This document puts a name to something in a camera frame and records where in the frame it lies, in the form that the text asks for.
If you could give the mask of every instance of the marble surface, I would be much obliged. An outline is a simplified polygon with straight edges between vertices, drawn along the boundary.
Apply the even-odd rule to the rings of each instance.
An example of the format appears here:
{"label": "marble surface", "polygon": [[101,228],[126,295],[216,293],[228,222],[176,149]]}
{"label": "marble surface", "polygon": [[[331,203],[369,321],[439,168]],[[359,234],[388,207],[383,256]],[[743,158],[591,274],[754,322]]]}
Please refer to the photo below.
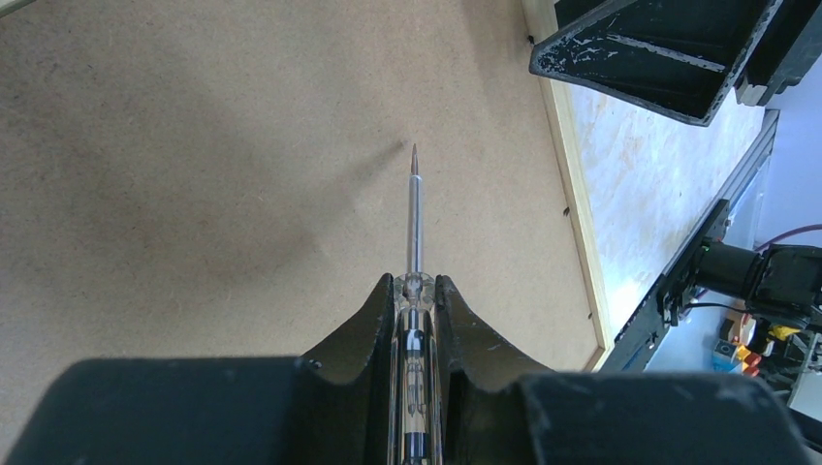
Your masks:
{"label": "marble surface", "polygon": [[756,138],[763,108],[733,95],[708,128],[572,85],[577,137],[617,334]]}

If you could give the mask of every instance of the wooden frame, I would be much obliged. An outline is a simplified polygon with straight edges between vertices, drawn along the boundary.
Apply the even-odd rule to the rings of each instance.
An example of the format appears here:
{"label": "wooden frame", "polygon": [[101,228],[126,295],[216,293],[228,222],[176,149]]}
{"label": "wooden frame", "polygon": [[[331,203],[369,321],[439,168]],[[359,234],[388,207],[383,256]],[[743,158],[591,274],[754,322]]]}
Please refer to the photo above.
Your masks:
{"label": "wooden frame", "polygon": [[[522,0],[525,23],[536,43],[547,39],[558,29],[556,11],[552,0]],[[605,281],[602,264],[596,248],[593,228],[593,214],[585,184],[585,170],[574,121],[569,84],[558,80],[538,77],[542,90],[548,123],[551,127],[553,148],[565,197],[571,208],[577,252],[585,279],[585,290],[590,305],[591,319],[599,348],[585,365],[586,371],[594,371],[602,366],[614,348],[614,335],[608,326],[608,301],[605,296]]]}

